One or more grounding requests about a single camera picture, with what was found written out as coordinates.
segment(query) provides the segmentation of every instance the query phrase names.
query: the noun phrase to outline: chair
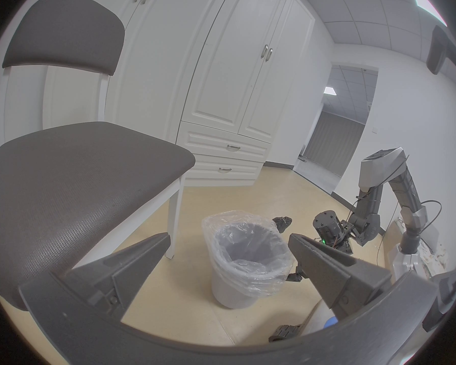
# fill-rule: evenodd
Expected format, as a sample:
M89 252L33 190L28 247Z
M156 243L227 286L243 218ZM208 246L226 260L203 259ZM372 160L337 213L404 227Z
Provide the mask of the chair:
M39 0L12 37L0 87L0 142L11 66L55 65L103 74L97 122L64 125L0 146L0 295L26 309L18 286L113 252L169 199L174 256L186 149L102 121L122 22L92 0Z

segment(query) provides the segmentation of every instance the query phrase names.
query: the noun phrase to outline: chair seat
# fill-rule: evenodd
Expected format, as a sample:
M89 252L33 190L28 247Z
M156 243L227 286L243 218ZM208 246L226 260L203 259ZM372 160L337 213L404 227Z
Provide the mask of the chair seat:
M106 122L66 125L0 147L0 295L71 269L195 164L175 144Z

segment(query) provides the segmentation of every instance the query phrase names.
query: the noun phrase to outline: chair leg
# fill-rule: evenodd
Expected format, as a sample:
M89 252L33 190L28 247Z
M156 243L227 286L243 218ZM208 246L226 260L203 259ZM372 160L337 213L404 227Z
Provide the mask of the chair leg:
M186 175L183 174L179 179L179 190L169 199L169 216L167 219L167 233L170 235L170 247L167 249L166 257L172 259L176 249L177 225L179 222L179 211L181 209L182 190L184 189L184 180Z

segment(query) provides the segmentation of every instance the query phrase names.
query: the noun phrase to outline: drawer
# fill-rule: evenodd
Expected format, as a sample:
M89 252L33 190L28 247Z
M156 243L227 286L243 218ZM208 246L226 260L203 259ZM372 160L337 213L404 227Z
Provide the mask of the drawer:
M195 154L196 164L186 173L186 179L255 180L263 165L261 162L237 160Z
M233 132L181 122L177 145L193 154L265 162L270 144Z

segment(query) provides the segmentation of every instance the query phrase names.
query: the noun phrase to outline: ceiling light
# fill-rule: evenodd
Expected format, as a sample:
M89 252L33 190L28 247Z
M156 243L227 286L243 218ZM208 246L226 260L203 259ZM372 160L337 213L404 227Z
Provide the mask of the ceiling light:
M437 18L439 21L441 21L446 27L447 24L444 21L444 19L439 15L439 12L432 6L429 0L415 0L417 5L426 10L428 13L430 13L432 16Z
M332 95L336 96L336 92L331 87L326 87L326 89L324 90L324 93L325 94L332 94Z

